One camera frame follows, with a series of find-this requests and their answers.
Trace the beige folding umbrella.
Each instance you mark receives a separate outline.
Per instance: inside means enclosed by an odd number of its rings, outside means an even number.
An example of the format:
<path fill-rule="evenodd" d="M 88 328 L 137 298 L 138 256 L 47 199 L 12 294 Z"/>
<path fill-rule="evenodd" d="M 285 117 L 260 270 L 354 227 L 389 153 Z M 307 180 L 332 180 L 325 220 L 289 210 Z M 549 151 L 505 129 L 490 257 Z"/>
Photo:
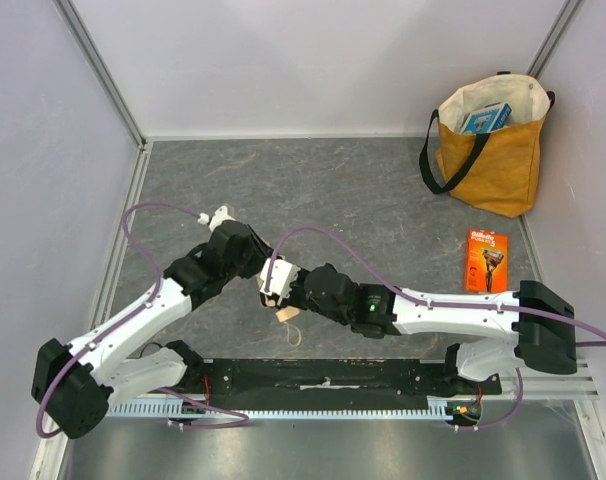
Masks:
<path fill-rule="evenodd" d="M 285 260 L 284 257 L 280 254 L 277 254 L 274 259 L 270 257 L 272 261 L 276 260 L 277 258 Z M 256 276 L 256 280 L 258 288 L 260 288 L 259 274 Z M 276 297 L 268 297 L 266 295 L 261 294 L 260 292 L 259 297 L 262 302 L 262 305 L 266 308 L 274 310 L 278 322 L 285 327 L 286 341 L 288 345 L 293 348 L 298 347 L 302 341 L 302 333 L 297 326 L 291 324 L 291 321 L 301 312 L 301 310 L 294 307 L 287 307 L 285 309 L 279 310 L 279 301 Z"/>

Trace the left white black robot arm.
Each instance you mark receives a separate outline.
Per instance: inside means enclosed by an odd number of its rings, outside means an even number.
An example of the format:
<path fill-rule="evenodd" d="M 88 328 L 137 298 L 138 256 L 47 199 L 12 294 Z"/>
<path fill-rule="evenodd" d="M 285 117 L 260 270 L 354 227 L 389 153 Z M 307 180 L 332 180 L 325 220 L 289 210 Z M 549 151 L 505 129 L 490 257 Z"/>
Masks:
<path fill-rule="evenodd" d="M 218 296 L 235 278 L 258 275 L 272 248 L 247 224 L 225 220 L 205 243 L 159 271 L 155 283 L 104 324 L 67 343 L 51 339 L 37 353 L 31 394 L 37 433 L 52 419 L 58 433 L 77 439 L 109 410 L 150 391 L 177 385 L 197 354 L 185 344 L 131 358 L 160 330 Z"/>

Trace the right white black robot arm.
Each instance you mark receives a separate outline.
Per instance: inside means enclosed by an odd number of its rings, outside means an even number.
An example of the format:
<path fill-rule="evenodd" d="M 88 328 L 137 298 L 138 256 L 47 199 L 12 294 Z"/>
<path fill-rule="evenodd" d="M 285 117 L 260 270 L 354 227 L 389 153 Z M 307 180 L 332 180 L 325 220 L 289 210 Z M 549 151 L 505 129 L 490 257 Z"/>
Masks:
<path fill-rule="evenodd" d="M 331 264 L 311 271 L 267 261 L 261 294 L 277 310 L 314 312 L 367 338 L 448 333 L 474 337 L 449 348 L 446 372 L 481 382 L 528 367 L 546 374 L 577 371 L 573 308 L 537 281 L 494 294 L 433 294 L 357 283 Z"/>

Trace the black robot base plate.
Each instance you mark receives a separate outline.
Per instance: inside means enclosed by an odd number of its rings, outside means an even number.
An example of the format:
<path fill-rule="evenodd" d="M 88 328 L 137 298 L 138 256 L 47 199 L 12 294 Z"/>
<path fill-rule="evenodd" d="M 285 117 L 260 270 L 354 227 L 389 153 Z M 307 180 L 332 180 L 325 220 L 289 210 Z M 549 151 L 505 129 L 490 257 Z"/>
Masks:
<path fill-rule="evenodd" d="M 499 395 L 496 374 L 482 383 L 411 359 L 212 359 L 188 367 L 176 389 L 208 395 L 224 409 L 423 407 L 430 397 Z"/>

